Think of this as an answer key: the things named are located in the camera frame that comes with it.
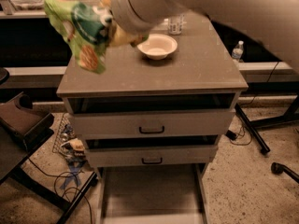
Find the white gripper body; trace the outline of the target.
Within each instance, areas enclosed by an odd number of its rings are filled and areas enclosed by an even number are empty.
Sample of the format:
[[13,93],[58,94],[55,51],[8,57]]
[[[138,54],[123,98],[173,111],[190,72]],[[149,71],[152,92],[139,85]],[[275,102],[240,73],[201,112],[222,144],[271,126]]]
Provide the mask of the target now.
[[111,0],[111,10],[124,31],[141,34],[166,18],[183,13],[186,7],[174,0]]

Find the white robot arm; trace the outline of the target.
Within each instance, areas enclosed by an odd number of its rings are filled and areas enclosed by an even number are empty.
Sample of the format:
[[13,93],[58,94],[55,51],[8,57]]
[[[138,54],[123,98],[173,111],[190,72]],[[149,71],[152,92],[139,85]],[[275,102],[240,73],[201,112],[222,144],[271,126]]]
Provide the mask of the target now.
[[232,27],[299,72],[299,0],[102,0],[126,32],[141,34],[187,10]]

